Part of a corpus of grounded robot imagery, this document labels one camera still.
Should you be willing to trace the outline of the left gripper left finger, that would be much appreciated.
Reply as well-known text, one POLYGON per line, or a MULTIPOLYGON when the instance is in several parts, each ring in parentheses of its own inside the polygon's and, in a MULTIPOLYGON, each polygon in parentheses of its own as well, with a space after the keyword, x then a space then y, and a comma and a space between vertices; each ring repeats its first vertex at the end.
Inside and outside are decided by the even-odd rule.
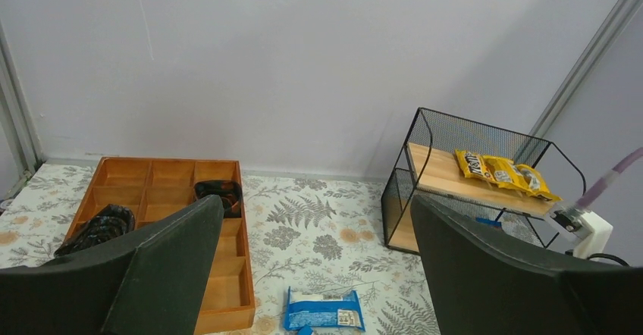
POLYGON ((3 334, 192 334, 224 208, 206 196, 38 267, 1 271, 3 334))

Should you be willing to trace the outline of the yellow candy bag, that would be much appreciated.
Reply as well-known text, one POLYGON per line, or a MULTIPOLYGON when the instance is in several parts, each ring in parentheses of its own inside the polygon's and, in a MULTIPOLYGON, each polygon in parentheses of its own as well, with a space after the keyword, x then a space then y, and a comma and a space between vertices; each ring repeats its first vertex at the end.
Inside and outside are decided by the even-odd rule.
POLYGON ((546 202, 560 202, 562 199, 550 191, 541 173, 527 164, 518 164, 518 171, 524 176, 529 186, 529 195, 546 202))

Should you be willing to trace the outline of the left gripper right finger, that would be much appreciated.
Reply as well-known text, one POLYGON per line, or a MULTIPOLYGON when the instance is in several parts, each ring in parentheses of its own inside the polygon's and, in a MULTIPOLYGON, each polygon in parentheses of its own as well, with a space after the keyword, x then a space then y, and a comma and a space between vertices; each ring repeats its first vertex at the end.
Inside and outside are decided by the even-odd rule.
POLYGON ((443 334, 640 334, 642 269, 526 243, 433 199, 411 202, 443 334))

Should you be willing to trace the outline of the yellow m&m bag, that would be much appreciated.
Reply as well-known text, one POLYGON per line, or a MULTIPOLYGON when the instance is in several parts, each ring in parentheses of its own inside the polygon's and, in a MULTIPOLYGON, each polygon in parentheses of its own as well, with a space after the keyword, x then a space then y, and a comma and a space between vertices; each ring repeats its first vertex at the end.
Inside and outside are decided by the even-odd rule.
POLYGON ((455 150, 456 160, 465 178, 491 182, 494 178, 481 155, 467 150, 455 150))
POLYGON ((521 193, 529 191, 529 186, 524 176, 519 172, 512 160, 492 155, 484 155, 483 159, 499 188, 511 189, 521 193))

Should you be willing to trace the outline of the blue candy bag long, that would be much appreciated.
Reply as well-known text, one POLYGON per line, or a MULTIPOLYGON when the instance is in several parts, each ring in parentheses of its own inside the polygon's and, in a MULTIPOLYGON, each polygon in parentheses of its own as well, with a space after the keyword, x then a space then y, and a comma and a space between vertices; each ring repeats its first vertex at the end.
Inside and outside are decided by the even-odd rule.
POLYGON ((501 230, 502 229, 502 223, 499 222, 499 221, 496 221, 496 220, 476 217, 475 221, 479 222, 480 224, 485 224, 485 225, 488 225, 489 227, 493 227, 496 230, 501 230))

